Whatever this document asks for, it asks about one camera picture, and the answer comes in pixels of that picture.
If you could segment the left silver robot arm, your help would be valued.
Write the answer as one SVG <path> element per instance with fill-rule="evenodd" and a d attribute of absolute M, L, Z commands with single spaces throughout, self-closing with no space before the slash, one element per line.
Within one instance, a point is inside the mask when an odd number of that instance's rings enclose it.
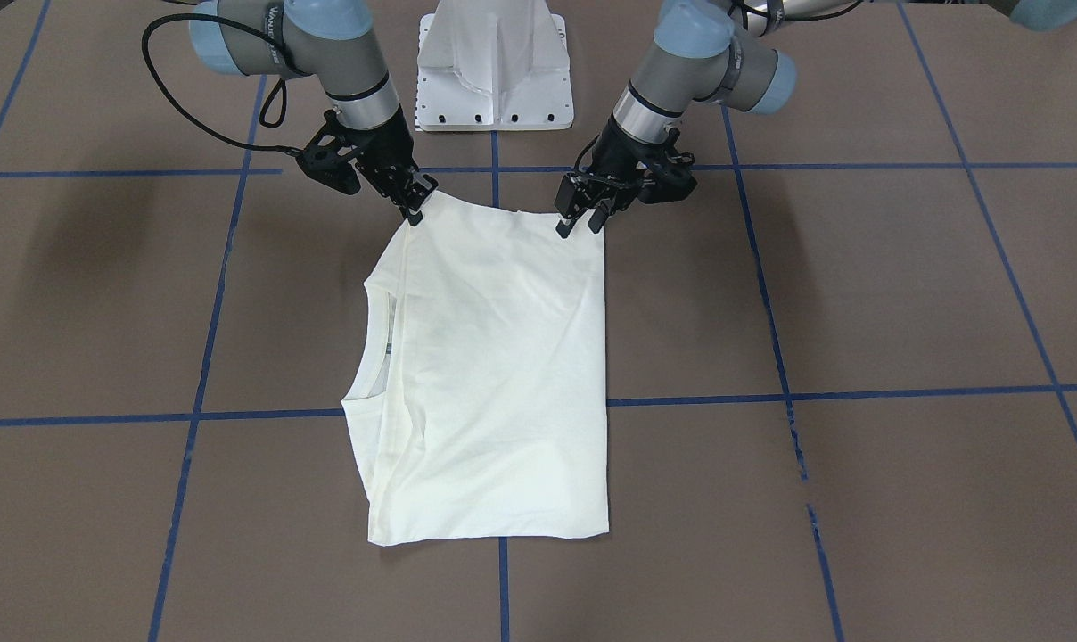
<path fill-rule="evenodd" d="M 763 37 L 787 23 L 834 20 L 850 1 L 666 1 L 653 43 L 613 106 L 606 126 L 584 146 L 555 197 L 555 231 L 579 222 L 598 235 L 609 219 L 641 201 L 681 201 L 693 193 L 693 154 L 677 149 L 686 107 L 721 104 L 767 115 L 791 101 L 798 69 Z"/>

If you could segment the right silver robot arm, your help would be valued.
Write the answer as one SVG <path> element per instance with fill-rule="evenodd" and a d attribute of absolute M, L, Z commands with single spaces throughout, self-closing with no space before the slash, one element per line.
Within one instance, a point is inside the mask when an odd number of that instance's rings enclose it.
<path fill-rule="evenodd" d="M 216 73 L 317 78 L 331 107 L 293 154 L 303 175 L 349 195 L 366 180 L 409 224 L 421 222 L 437 182 L 414 162 L 411 130 L 363 1 L 204 1 L 188 33 Z"/>

